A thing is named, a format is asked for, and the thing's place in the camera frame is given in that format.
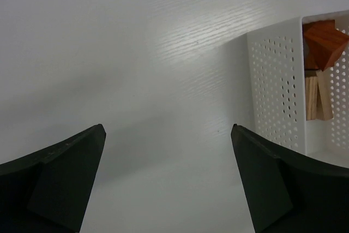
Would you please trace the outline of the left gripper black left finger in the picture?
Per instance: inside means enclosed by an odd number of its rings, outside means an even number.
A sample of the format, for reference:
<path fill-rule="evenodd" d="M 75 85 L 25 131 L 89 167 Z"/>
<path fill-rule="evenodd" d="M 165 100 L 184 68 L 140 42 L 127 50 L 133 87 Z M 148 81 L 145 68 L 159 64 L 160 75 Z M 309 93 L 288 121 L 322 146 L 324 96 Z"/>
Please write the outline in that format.
<path fill-rule="evenodd" d="M 80 232 L 105 140 L 97 124 L 1 164 L 1 232 Z"/>

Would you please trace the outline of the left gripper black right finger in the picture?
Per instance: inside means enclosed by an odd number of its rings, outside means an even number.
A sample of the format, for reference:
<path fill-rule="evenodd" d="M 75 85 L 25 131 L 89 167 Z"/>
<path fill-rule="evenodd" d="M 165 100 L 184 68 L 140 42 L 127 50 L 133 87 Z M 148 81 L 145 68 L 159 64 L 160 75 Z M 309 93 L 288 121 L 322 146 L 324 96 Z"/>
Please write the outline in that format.
<path fill-rule="evenodd" d="M 255 232 L 348 232 L 348 169 L 235 124 L 231 140 Z"/>

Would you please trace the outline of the light wood rectangular block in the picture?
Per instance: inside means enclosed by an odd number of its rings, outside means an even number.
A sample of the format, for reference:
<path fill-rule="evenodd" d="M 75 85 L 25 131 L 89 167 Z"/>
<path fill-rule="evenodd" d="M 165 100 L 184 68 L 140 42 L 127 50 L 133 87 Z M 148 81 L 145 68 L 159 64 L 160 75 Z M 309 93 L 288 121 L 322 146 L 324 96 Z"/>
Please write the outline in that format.
<path fill-rule="evenodd" d="M 318 77 L 314 70 L 305 71 L 305 109 L 306 120 L 315 120 L 317 117 Z"/>

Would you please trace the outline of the white perforated plastic box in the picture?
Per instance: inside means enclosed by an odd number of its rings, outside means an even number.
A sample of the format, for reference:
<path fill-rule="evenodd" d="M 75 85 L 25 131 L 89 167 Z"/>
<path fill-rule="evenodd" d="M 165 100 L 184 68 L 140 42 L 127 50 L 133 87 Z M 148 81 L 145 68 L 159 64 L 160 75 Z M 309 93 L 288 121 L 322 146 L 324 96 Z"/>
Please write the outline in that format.
<path fill-rule="evenodd" d="M 295 17 L 247 34 L 256 132 L 291 150 L 348 167 L 348 51 L 324 73 L 331 120 L 306 119 L 303 24 L 334 20 L 348 33 L 348 11 Z"/>

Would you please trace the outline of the reddish-brown triangular wood block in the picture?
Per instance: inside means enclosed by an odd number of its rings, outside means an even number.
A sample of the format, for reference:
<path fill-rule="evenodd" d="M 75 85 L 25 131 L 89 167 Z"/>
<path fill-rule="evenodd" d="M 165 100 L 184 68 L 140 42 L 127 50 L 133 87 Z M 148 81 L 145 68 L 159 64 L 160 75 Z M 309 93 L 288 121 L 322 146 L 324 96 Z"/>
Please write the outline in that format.
<path fill-rule="evenodd" d="M 335 28 L 335 20 L 303 25 L 303 38 L 308 46 L 305 70 L 321 70 L 334 66 L 348 45 L 348 35 Z"/>

